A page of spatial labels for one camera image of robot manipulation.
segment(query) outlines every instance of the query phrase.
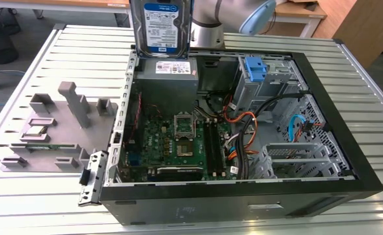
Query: blue hard drive label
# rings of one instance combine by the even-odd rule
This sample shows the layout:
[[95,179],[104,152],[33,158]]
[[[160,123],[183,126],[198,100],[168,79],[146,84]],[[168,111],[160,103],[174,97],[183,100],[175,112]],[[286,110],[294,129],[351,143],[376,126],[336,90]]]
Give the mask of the blue hard drive label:
[[154,52],[174,52],[178,47],[179,7],[171,4],[147,3],[144,5],[147,46]]

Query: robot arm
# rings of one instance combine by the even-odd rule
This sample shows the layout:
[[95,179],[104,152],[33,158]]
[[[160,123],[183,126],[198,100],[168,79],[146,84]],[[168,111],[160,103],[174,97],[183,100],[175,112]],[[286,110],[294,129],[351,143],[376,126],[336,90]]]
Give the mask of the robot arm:
[[239,33],[258,34],[275,7],[275,0],[195,0],[191,46],[223,47],[223,25]]

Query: case hinge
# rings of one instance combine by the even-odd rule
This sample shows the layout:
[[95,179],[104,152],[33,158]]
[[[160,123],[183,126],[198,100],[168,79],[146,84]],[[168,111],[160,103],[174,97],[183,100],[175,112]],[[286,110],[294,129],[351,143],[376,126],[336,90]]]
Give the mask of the case hinge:
[[104,183],[107,158],[107,151],[99,151],[90,156],[87,169],[83,170],[80,176],[80,207],[102,205],[99,198]]

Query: motherboard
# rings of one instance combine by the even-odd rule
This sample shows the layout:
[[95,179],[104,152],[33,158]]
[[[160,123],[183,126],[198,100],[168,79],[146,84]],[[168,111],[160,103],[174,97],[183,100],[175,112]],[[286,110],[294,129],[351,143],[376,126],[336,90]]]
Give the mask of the motherboard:
[[230,124],[187,113],[144,121],[140,151],[124,156],[124,182],[227,180],[223,144]]

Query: aluminum slotted table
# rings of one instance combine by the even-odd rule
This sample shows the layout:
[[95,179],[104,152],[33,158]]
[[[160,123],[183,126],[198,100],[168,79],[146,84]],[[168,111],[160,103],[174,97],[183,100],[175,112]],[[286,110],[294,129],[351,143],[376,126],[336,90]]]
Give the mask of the aluminum slotted table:
[[[226,34],[234,49],[306,53],[360,148],[383,183],[383,93],[344,45],[327,39]],[[0,113],[0,159],[19,139],[35,93],[63,100],[56,87],[74,81],[94,101],[120,102],[134,32],[127,28],[67,25],[55,29]],[[311,218],[259,222],[195,223],[123,227],[104,206],[78,207],[79,174],[0,171],[0,234],[323,234],[383,235],[383,192],[351,201]]]

